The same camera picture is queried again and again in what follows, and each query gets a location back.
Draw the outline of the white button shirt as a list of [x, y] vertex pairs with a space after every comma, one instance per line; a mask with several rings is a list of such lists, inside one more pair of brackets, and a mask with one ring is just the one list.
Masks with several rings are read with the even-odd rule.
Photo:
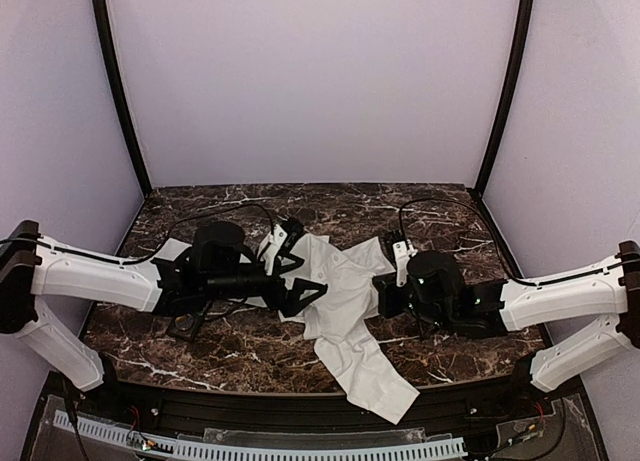
[[346, 393], [347, 400], [397, 424], [419, 392], [400, 376], [368, 330], [378, 314], [374, 277], [395, 274], [377, 237], [340, 250], [327, 236], [305, 234], [292, 253], [302, 267], [286, 274], [286, 286], [300, 278], [328, 286], [326, 294], [291, 319], [305, 325], [303, 337]]

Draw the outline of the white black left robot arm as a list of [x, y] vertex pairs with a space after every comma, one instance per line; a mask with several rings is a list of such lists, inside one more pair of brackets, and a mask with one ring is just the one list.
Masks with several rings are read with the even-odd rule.
[[109, 363], [87, 347], [44, 299], [63, 296], [120, 305], [162, 317], [201, 312], [214, 300], [260, 298], [286, 317], [324, 296], [324, 283], [286, 275], [301, 268], [293, 252], [304, 228], [274, 225], [257, 251], [229, 221], [199, 227], [191, 243], [168, 238], [143, 258], [106, 256], [60, 244], [38, 223], [21, 222], [1, 243], [1, 331], [22, 340], [83, 393], [109, 379]]

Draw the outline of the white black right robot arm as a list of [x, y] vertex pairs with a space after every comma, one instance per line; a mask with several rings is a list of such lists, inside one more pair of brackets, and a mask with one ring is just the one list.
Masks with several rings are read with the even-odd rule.
[[514, 371], [516, 385], [549, 393], [567, 380], [639, 345], [639, 246], [585, 268], [533, 279], [465, 282], [455, 257], [394, 244], [396, 270], [378, 275], [378, 312], [403, 312], [436, 330], [486, 339], [550, 321], [592, 316], [564, 341], [528, 355]]

